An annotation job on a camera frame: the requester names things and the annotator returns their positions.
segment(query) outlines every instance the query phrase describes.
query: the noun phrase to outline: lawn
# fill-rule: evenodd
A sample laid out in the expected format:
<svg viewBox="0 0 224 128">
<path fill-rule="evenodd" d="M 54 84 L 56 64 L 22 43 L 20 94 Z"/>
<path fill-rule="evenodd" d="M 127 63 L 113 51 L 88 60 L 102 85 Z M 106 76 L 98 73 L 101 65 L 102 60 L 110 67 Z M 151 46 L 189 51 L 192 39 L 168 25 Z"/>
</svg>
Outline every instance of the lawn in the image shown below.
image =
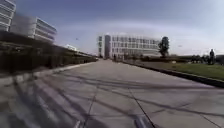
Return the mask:
<svg viewBox="0 0 224 128">
<path fill-rule="evenodd" d="M 160 63 L 160 65 L 157 63 L 156 65 L 164 69 L 224 80 L 224 66 L 221 65 L 183 63 Z"/>
</svg>

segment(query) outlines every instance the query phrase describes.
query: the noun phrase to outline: blue sky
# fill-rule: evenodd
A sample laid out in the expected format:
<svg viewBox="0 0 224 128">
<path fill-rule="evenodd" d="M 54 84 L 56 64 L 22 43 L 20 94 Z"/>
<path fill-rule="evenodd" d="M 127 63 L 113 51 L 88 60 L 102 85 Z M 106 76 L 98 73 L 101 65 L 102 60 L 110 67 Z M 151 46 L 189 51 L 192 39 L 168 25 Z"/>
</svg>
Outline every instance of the blue sky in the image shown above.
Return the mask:
<svg viewBox="0 0 224 128">
<path fill-rule="evenodd" d="M 168 36 L 170 52 L 224 53 L 223 0 L 16 0 L 17 11 L 58 30 L 56 43 L 96 53 L 100 33 Z"/>
</svg>

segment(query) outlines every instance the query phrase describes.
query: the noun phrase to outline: building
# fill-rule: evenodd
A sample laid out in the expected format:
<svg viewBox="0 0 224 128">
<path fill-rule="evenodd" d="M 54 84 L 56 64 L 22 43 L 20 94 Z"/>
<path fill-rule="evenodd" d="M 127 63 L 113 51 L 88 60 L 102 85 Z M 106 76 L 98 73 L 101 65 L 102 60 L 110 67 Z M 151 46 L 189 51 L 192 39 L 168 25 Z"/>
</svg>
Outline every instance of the building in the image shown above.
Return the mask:
<svg viewBox="0 0 224 128">
<path fill-rule="evenodd" d="M 69 44 L 66 45 L 66 48 L 67 48 L 67 49 L 70 49 L 70 50 L 73 50 L 73 51 L 78 51 L 76 47 L 71 46 L 71 45 L 69 45 Z"/>
<path fill-rule="evenodd" d="M 54 42 L 57 34 L 55 27 L 40 18 L 29 17 L 20 13 L 14 14 L 9 31 L 51 43 Z"/>
<path fill-rule="evenodd" d="M 0 30 L 9 30 L 16 5 L 12 0 L 0 0 Z"/>
<path fill-rule="evenodd" d="M 159 40 L 137 35 L 105 34 L 97 38 L 98 56 L 123 58 L 124 55 L 159 56 Z"/>
</svg>

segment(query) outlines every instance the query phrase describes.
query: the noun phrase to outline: pavement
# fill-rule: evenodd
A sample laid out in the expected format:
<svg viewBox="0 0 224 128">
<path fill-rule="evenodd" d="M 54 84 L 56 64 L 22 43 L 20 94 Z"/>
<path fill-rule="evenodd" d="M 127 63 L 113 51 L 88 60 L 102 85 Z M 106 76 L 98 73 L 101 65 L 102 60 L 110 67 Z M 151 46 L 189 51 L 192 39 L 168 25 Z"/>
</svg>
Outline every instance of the pavement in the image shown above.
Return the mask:
<svg viewBox="0 0 224 128">
<path fill-rule="evenodd" d="M 1 128 L 224 128 L 224 90 L 102 60 L 0 88 Z"/>
</svg>

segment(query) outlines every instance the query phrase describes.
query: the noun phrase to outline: office building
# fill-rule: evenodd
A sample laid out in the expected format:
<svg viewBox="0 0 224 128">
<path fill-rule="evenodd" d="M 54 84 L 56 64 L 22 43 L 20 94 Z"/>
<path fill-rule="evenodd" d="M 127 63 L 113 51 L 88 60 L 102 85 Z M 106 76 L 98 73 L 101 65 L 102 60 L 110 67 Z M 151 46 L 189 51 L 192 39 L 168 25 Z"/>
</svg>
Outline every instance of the office building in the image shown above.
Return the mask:
<svg viewBox="0 0 224 128">
<path fill-rule="evenodd" d="M 0 30 L 8 31 L 16 5 L 12 0 L 0 0 Z"/>
<path fill-rule="evenodd" d="M 76 47 L 74 47 L 74 46 L 72 46 L 72 45 L 69 45 L 69 44 L 67 44 L 65 47 L 66 47 L 67 49 L 70 49 L 70 50 L 73 50 L 73 51 L 78 51 L 78 49 L 77 49 Z"/>
<path fill-rule="evenodd" d="M 57 30 L 52 25 L 37 17 L 15 13 L 10 32 L 28 36 L 37 40 L 53 43 Z"/>
<path fill-rule="evenodd" d="M 159 56 L 159 40 L 145 36 L 103 34 L 98 36 L 98 56 L 123 58 L 124 55 Z"/>
</svg>

